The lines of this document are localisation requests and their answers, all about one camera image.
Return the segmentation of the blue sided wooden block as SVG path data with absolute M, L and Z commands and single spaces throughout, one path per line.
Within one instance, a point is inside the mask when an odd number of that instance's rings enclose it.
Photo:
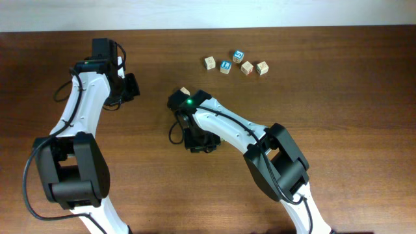
M 216 61 L 214 57 L 204 58 L 204 64 L 207 70 L 211 70 L 216 67 Z

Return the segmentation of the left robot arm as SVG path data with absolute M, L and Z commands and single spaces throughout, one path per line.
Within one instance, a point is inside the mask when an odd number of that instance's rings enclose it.
M 139 95 L 135 76 L 125 72 L 122 46 L 108 38 L 92 41 L 91 56 L 70 68 L 71 93 L 57 125 L 36 138 L 34 161 L 46 198 L 80 218 L 91 233 L 130 233 L 111 199 L 110 172 L 96 142 L 101 111 L 116 111 Z

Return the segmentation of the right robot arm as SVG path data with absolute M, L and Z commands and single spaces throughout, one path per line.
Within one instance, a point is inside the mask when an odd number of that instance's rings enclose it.
M 280 202 L 297 233 L 333 233 L 311 195 L 309 163 L 288 130 L 275 123 L 259 125 L 226 109 L 203 90 L 184 88 L 167 102 L 182 132 L 180 143 L 192 153 L 211 153 L 226 141 L 242 153 L 260 190 Z

